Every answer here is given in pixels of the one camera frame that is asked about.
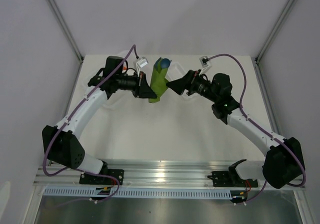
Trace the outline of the green paper napkin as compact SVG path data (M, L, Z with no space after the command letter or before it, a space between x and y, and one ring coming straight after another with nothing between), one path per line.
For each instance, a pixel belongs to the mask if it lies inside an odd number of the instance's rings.
M157 103L160 101L161 96L166 92L168 87L166 84L168 81L166 80L166 74L167 69L162 69L160 73L158 73L156 70L154 70L154 66L152 68L152 74L151 74L151 81L150 81L150 87L154 91L154 93L157 95L156 99L149 99L149 103Z

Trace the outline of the blue plastic spoon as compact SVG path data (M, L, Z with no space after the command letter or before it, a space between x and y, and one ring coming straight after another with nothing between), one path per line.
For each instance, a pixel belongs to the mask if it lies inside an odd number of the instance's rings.
M167 69L170 66L171 61L167 58L163 58L160 62L160 68L161 69Z

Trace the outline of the blue plastic fork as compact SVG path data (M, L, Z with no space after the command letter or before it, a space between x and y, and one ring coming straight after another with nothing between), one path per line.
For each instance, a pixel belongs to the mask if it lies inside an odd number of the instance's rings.
M161 72L161 59L159 59L159 60L157 60L156 62L155 62L155 64L153 65L153 68L154 68L154 70L156 70L158 73L160 73Z

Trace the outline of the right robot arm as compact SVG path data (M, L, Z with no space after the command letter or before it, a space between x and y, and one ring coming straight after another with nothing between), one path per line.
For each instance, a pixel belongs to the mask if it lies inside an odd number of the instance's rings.
M302 149L294 137L289 139L268 131L249 117L243 107L232 97L230 77L218 73L212 81L205 80L199 71L190 70L180 79L170 81L167 87L178 95L194 93L213 102L211 106L217 119L238 130L263 154L264 161L240 160L229 167L229 182L239 186L247 179L264 180L272 187L280 189L285 185L295 186L293 180L302 176L306 182Z

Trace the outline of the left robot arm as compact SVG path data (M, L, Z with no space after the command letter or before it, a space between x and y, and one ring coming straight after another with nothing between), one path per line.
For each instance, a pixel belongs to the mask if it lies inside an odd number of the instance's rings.
M97 184L108 180L108 165L105 161L87 154L79 139L97 110L118 90L130 91L135 98L156 98L148 85L146 74L141 68L148 64L145 57L137 58L132 75L123 70L127 60L109 56L105 66L88 82L84 97L75 109L55 126L45 126L42 131L45 168L47 161L87 173Z

